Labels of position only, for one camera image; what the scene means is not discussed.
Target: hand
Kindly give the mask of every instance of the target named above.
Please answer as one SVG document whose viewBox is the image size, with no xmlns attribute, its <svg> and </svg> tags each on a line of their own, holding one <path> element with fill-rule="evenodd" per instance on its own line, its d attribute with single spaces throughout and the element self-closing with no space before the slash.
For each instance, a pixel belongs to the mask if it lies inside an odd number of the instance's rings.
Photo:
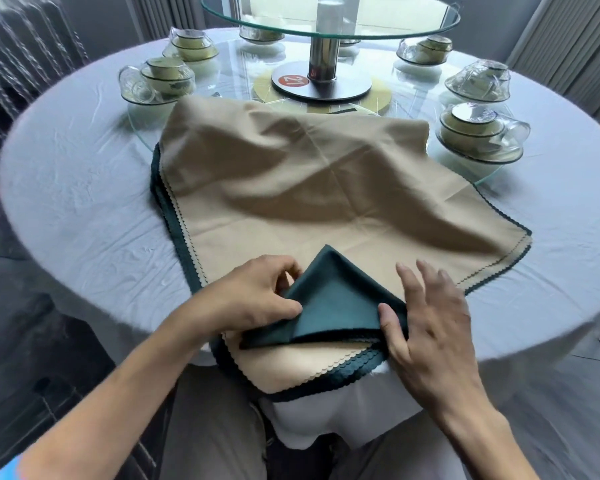
<svg viewBox="0 0 600 480">
<path fill-rule="evenodd" d="M 464 292 L 446 271 L 436 271 L 424 261 L 417 265 L 424 289 L 412 270 L 396 265 L 404 286 L 409 339 L 405 340 L 398 317 L 388 305 L 380 304 L 378 311 L 400 380 L 440 423 L 449 414 L 491 404 L 478 373 Z"/>
<path fill-rule="evenodd" d="M 243 331 L 295 318 L 302 305 L 282 298 L 289 288 L 287 273 L 302 274 L 291 256 L 261 256 L 238 266 L 179 306 L 170 316 L 192 333 L 207 338 L 224 331 Z"/>
</svg>

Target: forearm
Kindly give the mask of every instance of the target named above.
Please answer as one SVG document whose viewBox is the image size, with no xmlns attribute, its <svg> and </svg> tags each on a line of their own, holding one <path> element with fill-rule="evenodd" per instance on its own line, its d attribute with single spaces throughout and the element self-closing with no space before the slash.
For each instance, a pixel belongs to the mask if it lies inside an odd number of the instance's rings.
<svg viewBox="0 0 600 480">
<path fill-rule="evenodd" d="M 112 374 L 23 455 L 23 480 L 112 479 L 204 343 L 178 343 L 167 319 Z"/>
<path fill-rule="evenodd" d="M 474 480 L 538 480 L 506 418 L 490 403 L 438 421 Z"/>
</svg>

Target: beige napkin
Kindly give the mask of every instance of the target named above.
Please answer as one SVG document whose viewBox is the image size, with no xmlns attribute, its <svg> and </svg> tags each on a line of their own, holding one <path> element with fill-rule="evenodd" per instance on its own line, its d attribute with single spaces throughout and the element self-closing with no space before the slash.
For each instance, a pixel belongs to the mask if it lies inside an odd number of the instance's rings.
<svg viewBox="0 0 600 480">
<path fill-rule="evenodd" d="M 325 244 L 396 296 L 396 261 L 423 258 L 464 290 L 504 272 L 528 230 L 428 158 L 424 121 L 277 112 L 257 102 L 189 96 L 160 140 L 160 177 L 202 285 L 262 254 L 306 267 Z M 302 384 L 368 344 L 240 350 L 243 374 L 271 394 Z"/>
</svg>

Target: person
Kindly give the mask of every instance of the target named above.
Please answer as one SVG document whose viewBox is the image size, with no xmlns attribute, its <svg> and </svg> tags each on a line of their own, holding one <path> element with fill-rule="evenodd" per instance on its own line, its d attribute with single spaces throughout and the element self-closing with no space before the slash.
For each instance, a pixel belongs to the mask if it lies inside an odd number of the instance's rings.
<svg viewBox="0 0 600 480">
<path fill-rule="evenodd" d="M 332 478 L 446 478 L 405 465 L 408 451 L 419 458 L 423 445 L 433 442 L 442 450 L 450 445 L 474 480 L 537 480 L 507 420 L 485 393 L 464 293 L 446 272 L 423 261 L 417 266 L 424 286 L 408 267 L 396 266 L 409 311 L 408 340 L 389 306 L 380 304 L 378 311 L 392 366 L 426 412 L 385 433 L 366 451 L 352 451 L 342 468 L 335 466 Z M 296 317 L 302 306 L 280 292 L 289 286 L 288 275 L 296 279 L 301 273 L 292 257 L 263 256 L 203 288 L 3 468 L 0 480 L 113 479 L 185 368 L 193 372 L 182 375 L 179 388 L 191 389 L 196 402 L 176 399 L 169 427 L 176 433 L 168 433 L 173 448 L 165 452 L 161 480 L 265 480 L 262 426 L 241 389 L 214 367 L 187 364 L 218 333 Z M 185 414 L 176 420 L 178 410 Z M 178 468 L 169 467 L 170 459 Z M 430 460 L 437 461 L 435 455 Z"/>
</svg>

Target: metal pedestal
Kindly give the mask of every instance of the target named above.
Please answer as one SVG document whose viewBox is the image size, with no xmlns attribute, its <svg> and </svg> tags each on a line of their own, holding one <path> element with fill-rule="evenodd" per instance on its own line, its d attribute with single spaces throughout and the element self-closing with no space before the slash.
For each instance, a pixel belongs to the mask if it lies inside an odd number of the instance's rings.
<svg viewBox="0 0 600 480">
<path fill-rule="evenodd" d="M 309 61 L 291 62 L 271 74 L 280 91 L 302 99 L 343 101 L 371 89 L 371 77 L 338 62 L 339 39 L 312 37 Z"/>
</svg>

